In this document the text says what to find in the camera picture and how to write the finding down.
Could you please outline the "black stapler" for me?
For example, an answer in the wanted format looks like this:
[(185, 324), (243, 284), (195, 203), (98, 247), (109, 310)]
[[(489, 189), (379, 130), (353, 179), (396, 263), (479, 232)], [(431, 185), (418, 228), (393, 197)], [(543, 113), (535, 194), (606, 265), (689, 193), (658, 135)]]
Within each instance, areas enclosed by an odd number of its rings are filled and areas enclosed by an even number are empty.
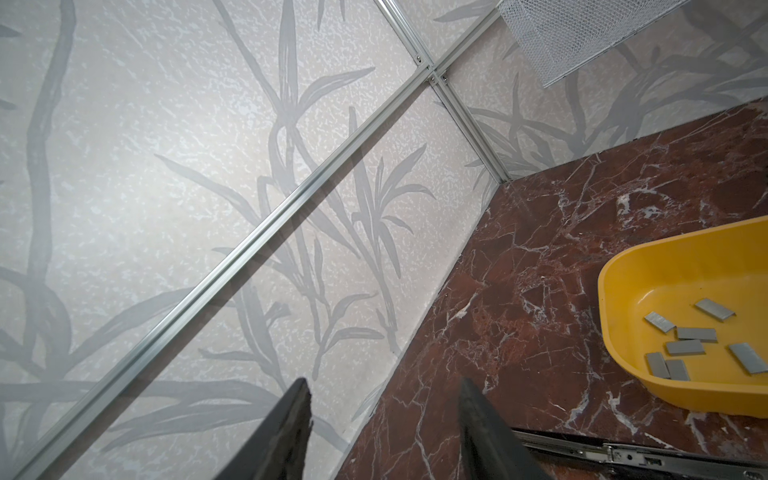
[(767, 464), (615, 443), (597, 437), (514, 428), (534, 455), (618, 479), (765, 479)]

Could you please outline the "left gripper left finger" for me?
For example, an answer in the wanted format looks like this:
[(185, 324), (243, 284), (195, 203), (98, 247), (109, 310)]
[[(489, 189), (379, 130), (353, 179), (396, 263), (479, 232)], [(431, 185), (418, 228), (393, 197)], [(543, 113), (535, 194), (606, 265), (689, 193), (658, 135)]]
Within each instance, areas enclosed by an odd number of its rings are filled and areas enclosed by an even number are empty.
[(311, 393), (300, 377), (215, 479), (302, 479), (312, 427)]

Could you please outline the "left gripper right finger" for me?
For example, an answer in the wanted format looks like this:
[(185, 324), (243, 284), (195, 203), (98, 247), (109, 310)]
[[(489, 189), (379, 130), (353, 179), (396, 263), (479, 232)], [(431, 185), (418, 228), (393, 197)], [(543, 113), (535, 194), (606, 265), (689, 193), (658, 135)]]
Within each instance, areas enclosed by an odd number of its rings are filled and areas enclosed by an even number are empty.
[(460, 451), (467, 479), (548, 479), (481, 390), (463, 378), (458, 397)]

